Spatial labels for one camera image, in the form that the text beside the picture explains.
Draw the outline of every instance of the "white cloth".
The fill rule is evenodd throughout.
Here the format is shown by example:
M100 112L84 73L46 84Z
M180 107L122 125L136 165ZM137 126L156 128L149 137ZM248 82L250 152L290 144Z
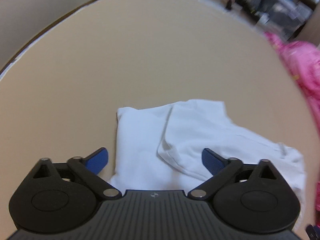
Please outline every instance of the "white cloth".
M192 99L151 109L118 109L116 169L109 183L122 193L126 189L187 193L212 177L202 165L204 148L244 163L270 159L303 210L306 174L301 153L236 126L223 102Z

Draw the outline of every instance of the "pink fabric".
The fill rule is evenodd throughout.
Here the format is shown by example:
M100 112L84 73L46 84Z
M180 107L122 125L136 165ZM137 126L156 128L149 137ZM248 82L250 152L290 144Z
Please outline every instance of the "pink fabric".
M273 33L265 36L305 94L320 132L320 50L306 41L286 44Z
M317 183L316 210L320 211L320 181Z

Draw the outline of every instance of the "ribbed black surface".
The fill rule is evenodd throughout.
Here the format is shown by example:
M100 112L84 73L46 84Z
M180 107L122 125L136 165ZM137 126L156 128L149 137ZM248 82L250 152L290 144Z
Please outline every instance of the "ribbed black surface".
M95 216L72 231L38 235L17 231L10 240L298 240L291 231L251 235L222 223L204 201L182 191L127 191L105 201Z

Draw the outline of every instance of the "logo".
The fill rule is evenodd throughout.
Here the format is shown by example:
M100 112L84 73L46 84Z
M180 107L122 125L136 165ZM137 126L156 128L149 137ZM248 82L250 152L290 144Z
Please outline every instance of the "logo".
M151 193L150 196L153 197L153 198L156 198L156 197L159 197L159 194L154 192L154 193Z

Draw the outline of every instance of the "round table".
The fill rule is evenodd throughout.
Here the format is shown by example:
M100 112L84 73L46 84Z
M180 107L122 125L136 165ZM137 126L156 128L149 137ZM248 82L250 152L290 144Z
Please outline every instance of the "round table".
M41 157L65 162L99 147L114 169L116 111L203 98L305 157L314 222L320 163L306 102L268 42L197 0L99 0L34 44L0 82L0 238L14 230L11 195Z

